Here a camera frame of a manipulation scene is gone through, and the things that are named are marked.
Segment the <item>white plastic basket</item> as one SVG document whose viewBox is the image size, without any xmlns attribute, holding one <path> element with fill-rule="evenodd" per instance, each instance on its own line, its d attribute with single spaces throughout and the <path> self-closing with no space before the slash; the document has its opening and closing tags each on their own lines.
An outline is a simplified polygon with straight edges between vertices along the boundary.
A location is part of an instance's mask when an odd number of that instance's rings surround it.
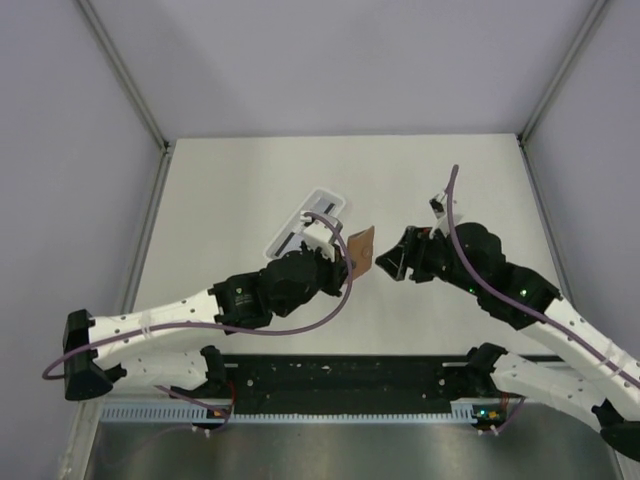
<svg viewBox="0 0 640 480">
<path fill-rule="evenodd" d="M 275 260 L 286 253 L 300 249 L 303 241 L 301 235 L 303 228 L 301 216 L 303 213 L 313 212 L 338 218 L 346 205 L 347 201 L 342 195 L 325 188 L 314 189 L 277 231 L 272 241 L 265 248 L 264 257 L 267 260 Z"/>
</svg>

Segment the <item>tan leather card holder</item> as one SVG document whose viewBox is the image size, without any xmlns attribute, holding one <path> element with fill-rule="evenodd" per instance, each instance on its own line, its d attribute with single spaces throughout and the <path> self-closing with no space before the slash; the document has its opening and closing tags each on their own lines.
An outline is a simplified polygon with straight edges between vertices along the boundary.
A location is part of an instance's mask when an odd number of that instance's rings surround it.
<svg viewBox="0 0 640 480">
<path fill-rule="evenodd" d="M 353 279 L 366 274 L 372 267 L 375 227 L 354 233 L 348 237 L 347 249 L 353 263 Z"/>
</svg>

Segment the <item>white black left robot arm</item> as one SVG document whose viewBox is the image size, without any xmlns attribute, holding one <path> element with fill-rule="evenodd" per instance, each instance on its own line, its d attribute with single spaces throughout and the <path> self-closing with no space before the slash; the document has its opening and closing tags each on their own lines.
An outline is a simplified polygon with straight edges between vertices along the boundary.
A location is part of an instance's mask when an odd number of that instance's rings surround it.
<svg viewBox="0 0 640 480">
<path fill-rule="evenodd" d="M 345 301 L 354 262 L 302 246 L 255 272 L 233 275 L 190 297 L 120 316 L 70 313 L 63 335 L 64 397 L 102 397 L 117 385 L 199 390 L 216 396 L 227 374 L 215 348 L 220 334 L 270 336 L 284 318 L 323 293 Z"/>
</svg>

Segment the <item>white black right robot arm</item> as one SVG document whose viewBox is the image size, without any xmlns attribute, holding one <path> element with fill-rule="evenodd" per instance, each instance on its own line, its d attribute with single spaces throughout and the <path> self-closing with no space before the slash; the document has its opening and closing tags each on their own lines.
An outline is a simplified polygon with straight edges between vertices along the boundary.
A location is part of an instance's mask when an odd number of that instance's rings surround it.
<svg viewBox="0 0 640 480">
<path fill-rule="evenodd" d="M 489 316 L 544 345 L 571 378 L 500 351 L 467 370 L 469 388 L 529 397 L 594 429 L 615 451 L 639 458 L 639 361 L 605 336 L 536 271 L 507 261 L 498 236 L 478 223 L 453 233 L 409 226 L 375 263 L 393 280 L 439 279 L 475 297 Z"/>
</svg>

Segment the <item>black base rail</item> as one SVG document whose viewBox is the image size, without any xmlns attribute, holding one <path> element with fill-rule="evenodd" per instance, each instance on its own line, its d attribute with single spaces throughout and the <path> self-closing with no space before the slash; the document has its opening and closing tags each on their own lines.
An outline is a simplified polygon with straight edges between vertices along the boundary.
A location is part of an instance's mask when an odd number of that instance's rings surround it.
<svg viewBox="0 0 640 480">
<path fill-rule="evenodd" d="M 463 398 L 498 399 L 463 356 L 227 355 L 239 414 L 449 413 Z"/>
</svg>

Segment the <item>left aluminium frame post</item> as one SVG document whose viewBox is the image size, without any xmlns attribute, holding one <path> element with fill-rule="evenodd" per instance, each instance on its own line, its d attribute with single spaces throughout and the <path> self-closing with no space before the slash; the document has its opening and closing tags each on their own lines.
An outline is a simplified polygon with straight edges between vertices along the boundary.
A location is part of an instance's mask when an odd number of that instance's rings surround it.
<svg viewBox="0 0 640 480">
<path fill-rule="evenodd" d="M 161 152 L 167 152 L 171 144 L 163 134 L 140 88 L 135 82 L 130 69 L 106 29 L 94 3 L 89 0 L 74 0 L 73 4 L 85 22 L 100 52 L 104 56 L 107 65 L 116 78 L 130 106 L 142 122 L 146 132 Z"/>
</svg>

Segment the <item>aluminium frame post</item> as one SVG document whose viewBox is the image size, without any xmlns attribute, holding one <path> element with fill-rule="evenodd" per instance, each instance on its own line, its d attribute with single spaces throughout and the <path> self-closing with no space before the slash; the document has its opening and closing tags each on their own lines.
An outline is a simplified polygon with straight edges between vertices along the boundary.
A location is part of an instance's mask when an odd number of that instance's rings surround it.
<svg viewBox="0 0 640 480">
<path fill-rule="evenodd" d="M 576 33 L 572 36 L 569 46 L 565 49 L 559 64 L 554 69 L 553 75 L 544 87 L 524 127 L 517 134 L 517 140 L 521 148 L 527 146 L 547 112 L 553 106 L 556 97 L 569 79 L 592 37 L 604 21 L 612 4 L 613 1 L 610 0 L 591 2 L 586 16 L 581 21 Z"/>
<path fill-rule="evenodd" d="M 130 106 L 142 122 L 146 132 L 161 152 L 167 152 L 171 144 L 163 134 L 140 88 L 135 82 L 130 69 L 106 29 L 94 3 L 89 0 L 74 0 L 73 4 L 85 22 L 100 52 L 104 56 L 107 65 L 116 78 Z"/>
</svg>

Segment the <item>right aluminium frame post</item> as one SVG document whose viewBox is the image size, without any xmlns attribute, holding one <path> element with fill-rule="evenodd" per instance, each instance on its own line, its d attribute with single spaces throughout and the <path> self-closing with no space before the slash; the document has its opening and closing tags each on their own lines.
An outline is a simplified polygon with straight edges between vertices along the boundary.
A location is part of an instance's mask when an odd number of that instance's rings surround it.
<svg viewBox="0 0 640 480">
<path fill-rule="evenodd" d="M 591 2 L 586 16 L 581 21 L 576 33 L 572 36 L 569 46 L 565 49 L 559 64 L 554 69 L 553 75 L 544 87 L 524 127 L 517 134 L 517 140 L 521 148 L 527 146 L 547 112 L 553 106 L 556 97 L 569 79 L 592 37 L 604 21 L 612 4 L 613 1 L 610 0 Z"/>
</svg>

